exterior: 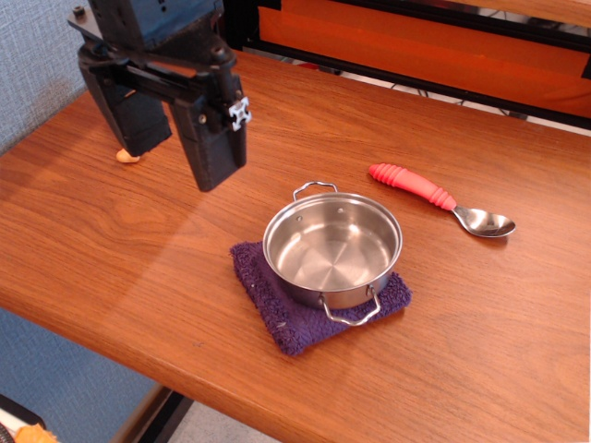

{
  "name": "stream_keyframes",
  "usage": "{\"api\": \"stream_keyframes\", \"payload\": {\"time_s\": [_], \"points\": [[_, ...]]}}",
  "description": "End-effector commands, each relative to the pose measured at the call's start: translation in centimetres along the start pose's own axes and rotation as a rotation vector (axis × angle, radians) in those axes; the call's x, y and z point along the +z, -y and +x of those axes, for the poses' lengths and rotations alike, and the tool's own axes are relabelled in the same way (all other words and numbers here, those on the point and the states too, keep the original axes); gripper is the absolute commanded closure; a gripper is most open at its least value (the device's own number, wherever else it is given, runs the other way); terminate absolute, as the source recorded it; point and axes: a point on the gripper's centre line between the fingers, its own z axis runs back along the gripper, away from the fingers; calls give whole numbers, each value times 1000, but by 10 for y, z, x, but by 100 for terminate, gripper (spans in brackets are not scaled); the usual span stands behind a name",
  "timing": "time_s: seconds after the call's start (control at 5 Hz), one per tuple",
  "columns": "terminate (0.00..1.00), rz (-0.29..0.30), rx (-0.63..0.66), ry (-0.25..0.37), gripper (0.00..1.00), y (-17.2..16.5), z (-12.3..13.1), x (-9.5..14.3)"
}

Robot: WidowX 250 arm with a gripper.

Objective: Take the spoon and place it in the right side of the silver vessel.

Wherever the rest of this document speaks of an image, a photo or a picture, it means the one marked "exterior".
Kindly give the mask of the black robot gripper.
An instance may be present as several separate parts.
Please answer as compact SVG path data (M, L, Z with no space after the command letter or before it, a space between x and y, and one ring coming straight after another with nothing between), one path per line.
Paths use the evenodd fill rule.
M252 114L234 52L214 29L222 1L89 1L75 6L69 24L135 63L162 62L212 73L170 105L176 132L202 192L245 166ZM115 79L115 65L79 58L91 97L131 157L141 157L172 131L162 102Z

